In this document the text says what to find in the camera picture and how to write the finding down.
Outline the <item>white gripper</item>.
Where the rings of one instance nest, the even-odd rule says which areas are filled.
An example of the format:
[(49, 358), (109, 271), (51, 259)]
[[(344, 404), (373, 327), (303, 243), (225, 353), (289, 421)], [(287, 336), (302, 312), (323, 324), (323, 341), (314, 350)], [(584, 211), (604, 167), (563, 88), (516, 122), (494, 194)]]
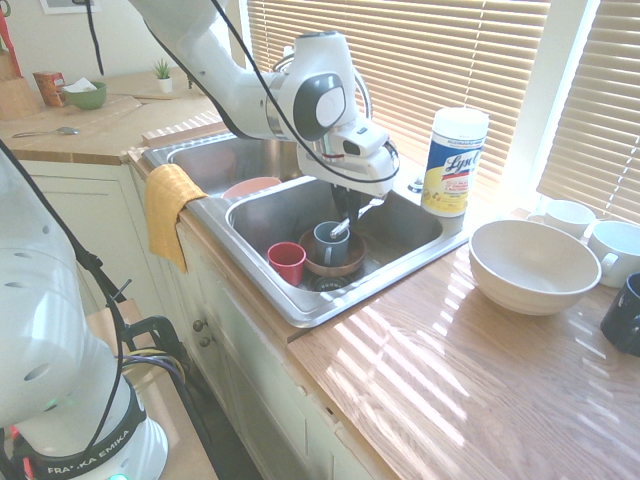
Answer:
[(333, 184), (332, 199), (336, 211), (341, 220), (350, 218), (351, 223), (358, 221), (359, 210), (365, 205), (367, 195), (383, 197), (392, 190), (399, 171), (398, 152), (393, 143), (384, 143), (368, 156), (340, 154), (335, 158), (297, 145), (297, 160), (304, 175)]

